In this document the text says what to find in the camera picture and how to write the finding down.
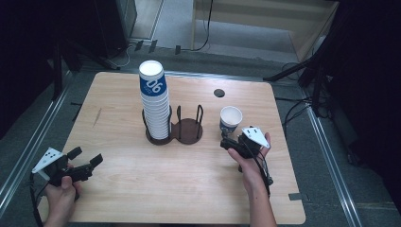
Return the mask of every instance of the blue cup label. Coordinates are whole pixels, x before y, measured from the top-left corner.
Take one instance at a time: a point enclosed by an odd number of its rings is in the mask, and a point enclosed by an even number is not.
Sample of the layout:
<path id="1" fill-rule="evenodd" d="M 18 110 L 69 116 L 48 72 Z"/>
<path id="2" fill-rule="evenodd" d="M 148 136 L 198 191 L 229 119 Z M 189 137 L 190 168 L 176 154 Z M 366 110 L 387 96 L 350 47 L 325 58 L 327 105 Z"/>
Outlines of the blue cup label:
<path id="1" fill-rule="evenodd" d="M 140 78 L 141 93 L 145 96 L 159 96 L 167 89 L 166 77 L 162 75 L 156 80 L 145 80 Z"/>

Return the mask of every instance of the stack of paper cups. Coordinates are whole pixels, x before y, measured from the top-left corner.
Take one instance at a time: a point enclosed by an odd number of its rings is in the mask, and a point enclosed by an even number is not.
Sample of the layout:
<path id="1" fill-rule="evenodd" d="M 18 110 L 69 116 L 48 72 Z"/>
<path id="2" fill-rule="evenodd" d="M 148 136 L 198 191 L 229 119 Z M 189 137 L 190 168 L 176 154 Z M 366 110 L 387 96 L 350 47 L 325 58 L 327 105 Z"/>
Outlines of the stack of paper cups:
<path id="1" fill-rule="evenodd" d="M 141 98 L 150 136 L 168 137 L 170 115 L 168 89 L 163 66 L 157 61 L 144 61 L 139 66 Z"/>

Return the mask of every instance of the metal rail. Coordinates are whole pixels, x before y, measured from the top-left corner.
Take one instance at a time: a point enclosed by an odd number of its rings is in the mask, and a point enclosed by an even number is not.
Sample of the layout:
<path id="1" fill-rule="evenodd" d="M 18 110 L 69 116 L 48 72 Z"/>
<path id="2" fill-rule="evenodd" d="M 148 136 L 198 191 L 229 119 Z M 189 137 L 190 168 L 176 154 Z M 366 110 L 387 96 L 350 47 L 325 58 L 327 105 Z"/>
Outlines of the metal rail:
<path id="1" fill-rule="evenodd" d="M 304 97 L 309 96 L 306 90 L 303 90 Z M 339 166 L 337 165 L 336 159 L 333 155 L 333 151 L 330 148 L 330 144 L 324 133 L 324 129 L 320 118 L 316 117 L 312 108 L 307 108 L 310 122 L 312 123 L 313 130 L 316 133 L 319 145 L 321 146 L 324 160 L 326 161 L 328 171 L 330 173 L 333 184 L 336 188 L 337 194 L 339 195 L 342 209 L 344 210 L 345 217 L 347 218 L 349 226 L 359 227 L 363 226 L 357 208 L 352 199 L 351 193 L 348 190 L 347 184 L 342 178 Z"/>
<path id="2" fill-rule="evenodd" d="M 36 130 L 33 132 L 32 137 L 26 144 L 23 153 L 21 154 L 20 158 L 18 159 L 17 163 L 9 174 L 6 182 L 0 189 L 0 218 L 6 212 L 9 202 L 11 201 L 18 186 L 20 185 L 21 180 L 24 178 L 27 169 L 29 168 L 30 163 L 35 157 L 35 154 L 44 137 L 46 136 L 49 127 L 53 123 L 53 120 L 67 95 L 68 88 L 70 87 L 70 84 L 73 80 L 73 75 L 70 72 L 67 72 L 65 80 L 65 87 L 62 90 L 60 96 L 50 103 L 46 113 L 44 114 L 44 117 L 42 118 Z"/>

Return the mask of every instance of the brown cup holder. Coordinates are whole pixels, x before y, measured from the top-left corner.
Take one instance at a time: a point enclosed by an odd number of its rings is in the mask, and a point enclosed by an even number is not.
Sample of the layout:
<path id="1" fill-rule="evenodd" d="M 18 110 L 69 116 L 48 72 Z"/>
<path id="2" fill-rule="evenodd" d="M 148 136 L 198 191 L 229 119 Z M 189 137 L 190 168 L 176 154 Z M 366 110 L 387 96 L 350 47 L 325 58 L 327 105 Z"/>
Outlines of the brown cup holder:
<path id="1" fill-rule="evenodd" d="M 165 145 L 168 144 L 171 140 L 176 139 L 183 144 L 191 145 L 200 141 L 203 134 L 203 128 L 201 126 L 201 120 L 203 118 L 203 108 L 201 105 L 198 105 L 196 119 L 190 119 L 190 118 L 181 119 L 181 106 L 178 106 L 177 108 L 177 116 L 178 116 L 177 124 L 171 123 L 171 115 L 172 115 L 172 109 L 170 106 L 170 115 L 168 116 L 167 119 L 169 126 L 168 130 L 170 131 L 170 134 L 166 139 L 158 140 L 151 137 L 150 132 L 148 130 L 147 121 L 145 119 L 145 112 L 142 110 L 142 118 L 144 120 L 145 127 L 147 128 L 146 135 L 150 143 L 154 145 Z"/>

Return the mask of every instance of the round hole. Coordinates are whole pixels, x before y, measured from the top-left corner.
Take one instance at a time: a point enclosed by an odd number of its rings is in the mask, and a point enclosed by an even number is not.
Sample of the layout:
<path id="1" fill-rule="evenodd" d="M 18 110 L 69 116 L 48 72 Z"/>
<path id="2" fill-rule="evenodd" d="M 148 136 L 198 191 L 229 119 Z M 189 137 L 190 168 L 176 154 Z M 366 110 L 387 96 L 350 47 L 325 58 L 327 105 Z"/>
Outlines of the round hole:
<path id="1" fill-rule="evenodd" d="M 224 97 L 225 96 L 225 92 L 221 89 L 216 89 L 214 94 L 216 97 Z"/>

